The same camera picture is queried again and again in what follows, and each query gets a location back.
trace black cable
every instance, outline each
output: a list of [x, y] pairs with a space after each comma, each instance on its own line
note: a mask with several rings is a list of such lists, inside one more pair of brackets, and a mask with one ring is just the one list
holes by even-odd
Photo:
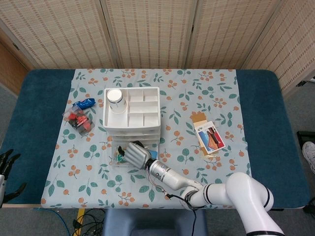
[[191, 236], [193, 236], [193, 232], [194, 232], [194, 230], [195, 230], [195, 223], [196, 223], [196, 220], [197, 220], [196, 210], [198, 210], [198, 209], [200, 209], [200, 208], [203, 208], [203, 206], [200, 206], [200, 207], [193, 207], [193, 206], [188, 202], [187, 199], [183, 199], [183, 198], [181, 198], [180, 196], [177, 196], [177, 195], [174, 195], [174, 194], [167, 194], [167, 197], [168, 197], [169, 199], [171, 199], [172, 197], [175, 197], [175, 198], [178, 198], [178, 199], [184, 201], [184, 202], [188, 205], [188, 207], [192, 210], [192, 212], [193, 212], [193, 214], [194, 214], [194, 216], [195, 216], [195, 219], [193, 220], [192, 232], [191, 232]]
[[88, 210], [83, 215], [81, 215], [79, 218], [74, 220], [74, 223], [78, 223], [81, 220], [83, 221], [83, 219], [86, 216], [91, 217], [93, 219], [93, 222], [90, 222], [90, 223], [87, 223], [87, 224], [84, 224], [84, 225], [80, 225], [79, 227], [75, 227], [75, 225], [74, 225], [74, 232], [73, 232], [72, 236], [77, 236], [78, 230], [83, 230], [83, 228], [86, 227], [87, 225], [92, 225], [92, 226], [89, 227], [85, 232], [82, 232], [82, 236], [89, 236], [89, 235], [91, 235], [89, 232], [93, 228], [95, 228], [94, 231], [93, 231], [93, 235], [94, 236], [101, 236], [101, 233], [102, 233], [102, 230], [103, 230], [104, 218], [103, 218], [102, 221], [100, 221], [97, 217], [89, 214], [89, 212], [92, 211], [92, 210], [101, 210], [105, 214], [105, 211], [103, 209], [100, 209], [100, 208], [93, 208], [93, 209]]

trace wall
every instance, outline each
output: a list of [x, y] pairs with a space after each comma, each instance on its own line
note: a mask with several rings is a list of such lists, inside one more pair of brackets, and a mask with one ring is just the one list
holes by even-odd
[[315, 0], [2, 0], [36, 68], [314, 69]]
[[186, 67], [239, 69], [279, 2], [199, 1]]
[[0, 86], [19, 94], [28, 70], [0, 43]]
[[315, 0], [285, 0], [243, 69], [275, 72], [284, 93], [315, 70]]
[[99, 9], [93, 0], [2, 0], [0, 19], [37, 68], [116, 67]]

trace floral tablecloth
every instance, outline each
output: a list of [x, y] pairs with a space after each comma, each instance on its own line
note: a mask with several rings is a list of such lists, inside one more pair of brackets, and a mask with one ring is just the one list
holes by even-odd
[[[160, 88], [162, 162], [202, 184], [225, 182], [233, 172], [251, 174], [235, 70], [77, 69], [65, 109], [95, 98], [96, 104], [85, 110], [95, 128], [81, 137], [62, 122], [43, 207], [182, 208], [152, 186], [144, 170], [113, 165], [112, 138], [102, 126], [105, 87], [149, 86]], [[200, 112], [215, 123], [226, 145], [215, 158], [200, 156], [190, 119]], [[178, 195], [182, 191], [165, 189]]]

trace card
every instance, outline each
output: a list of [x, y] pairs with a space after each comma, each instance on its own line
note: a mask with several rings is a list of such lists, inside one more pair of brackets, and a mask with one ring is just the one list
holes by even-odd
[[208, 154], [225, 147], [225, 144], [212, 121], [195, 128], [198, 139], [202, 141]]

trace blue chair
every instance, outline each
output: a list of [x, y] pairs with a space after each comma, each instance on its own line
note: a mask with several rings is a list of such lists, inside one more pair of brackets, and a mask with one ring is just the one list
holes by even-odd
[[[196, 211], [194, 236], [207, 236], [205, 210]], [[103, 236], [191, 236], [194, 215], [184, 209], [108, 209]]]

